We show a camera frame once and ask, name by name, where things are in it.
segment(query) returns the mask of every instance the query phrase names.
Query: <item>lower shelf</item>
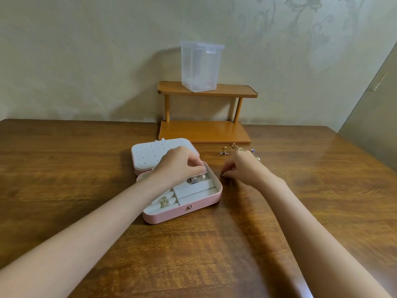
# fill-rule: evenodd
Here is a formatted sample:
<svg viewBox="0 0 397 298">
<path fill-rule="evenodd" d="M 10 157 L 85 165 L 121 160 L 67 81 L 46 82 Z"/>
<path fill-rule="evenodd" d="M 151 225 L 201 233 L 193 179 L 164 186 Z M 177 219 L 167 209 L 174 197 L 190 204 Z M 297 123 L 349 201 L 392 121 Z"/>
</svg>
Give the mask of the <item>lower shelf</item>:
<svg viewBox="0 0 397 298">
<path fill-rule="evenodd" d="M 251 142 L 240 122 L 232 121 L 161 121 L 159 140 L 186 138 L 191 143 L 240 143 Z"/>
</svg>

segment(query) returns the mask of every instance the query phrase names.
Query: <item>pink jewelry box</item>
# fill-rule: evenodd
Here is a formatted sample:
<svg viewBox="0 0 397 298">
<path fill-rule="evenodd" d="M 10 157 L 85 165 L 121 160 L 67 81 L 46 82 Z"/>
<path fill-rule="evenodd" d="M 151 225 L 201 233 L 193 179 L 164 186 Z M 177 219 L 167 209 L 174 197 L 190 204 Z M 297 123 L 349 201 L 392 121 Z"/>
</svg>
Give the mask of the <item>pink jewelry box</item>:
<svg viewBox="0 0 397 298">
<path fill-rule="evenodd" d="M 162 156 L 169 149 L 178 146 L 185 146 L 199 155 L 192 143 L 185 138 L 163 139 L 134 145 L 131 148 L 131 154 L 135 174 L 138 176 L 136 181 L 147 177 Z M 208 172 L 200 176 L 200 182 L 195 184 L 183 182 L 167 190 L 145 208 L 142 213 L 143 219 L 149 224 L 158 224 L 217 203 L 221 197 L 222 184 L 205 162 L 204 165 Z M 164 201 L 164 197 L 168 200 L 169 206 L 162 205 L 161 202 Z"/>
</svg>

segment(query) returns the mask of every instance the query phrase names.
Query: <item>clear plastic container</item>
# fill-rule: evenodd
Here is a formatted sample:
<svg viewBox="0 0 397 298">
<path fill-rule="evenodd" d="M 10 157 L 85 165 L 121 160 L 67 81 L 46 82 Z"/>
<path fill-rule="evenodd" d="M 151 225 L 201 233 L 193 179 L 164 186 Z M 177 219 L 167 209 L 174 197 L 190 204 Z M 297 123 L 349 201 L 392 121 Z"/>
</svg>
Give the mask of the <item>clear plastic container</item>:
<svg viewBox="0 0 397 298">
<path fill-rule="evenodd" d="M 182 85 L 192 92 L 215 90 L 225 45 L 181 42 Z"/>
</svg>

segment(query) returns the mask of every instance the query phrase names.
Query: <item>hand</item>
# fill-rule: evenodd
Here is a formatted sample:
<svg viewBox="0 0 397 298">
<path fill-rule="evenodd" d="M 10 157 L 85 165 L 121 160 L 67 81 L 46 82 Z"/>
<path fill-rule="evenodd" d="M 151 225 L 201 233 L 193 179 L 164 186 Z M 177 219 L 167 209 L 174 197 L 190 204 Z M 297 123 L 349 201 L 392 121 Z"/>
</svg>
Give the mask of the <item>hand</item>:
<svg viewBox="0 0 397 298">
<path fill-rule="evenodd" d="M 184 146 L 170 149 L 153 170 L 158 180 L 172 188 L 188 178 L 203 174 L 207 170 L 199 156 Z"/>
<path fill-rule="evenodd" d="M 263 182 L 266 184 L 275 181 L 285 183 L 284 180 L 272 174 L 249 150 L 232 152 L 221 173 L 226 178 L 239 180 L 256 189 Z"/>
</svg>

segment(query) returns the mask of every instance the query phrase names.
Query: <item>two-tier wooden stand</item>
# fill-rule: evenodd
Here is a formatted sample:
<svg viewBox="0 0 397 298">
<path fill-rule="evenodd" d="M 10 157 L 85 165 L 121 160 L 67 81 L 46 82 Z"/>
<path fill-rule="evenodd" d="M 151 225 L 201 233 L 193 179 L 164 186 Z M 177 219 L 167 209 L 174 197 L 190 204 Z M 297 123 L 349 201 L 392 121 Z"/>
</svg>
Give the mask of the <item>two-tier wooden stand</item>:
<svg viewBox="0 0 397 298">
<path fill-rule="evenodd" d="M 182 83 L 161 81 L 158 94 L 164 95 L 166 120 L 161 121 L 159 140 L 186 138 L 192 143 L 250 143 L 251 138 L 238 122 L 243 98 L 257 98 L 258 94 L 245 85 L 218 85 L 216 90 L 193 93 Z M 233 121 L 170 120 L 170 95 L 212 96 L 238 98 Z"/>
</svg>

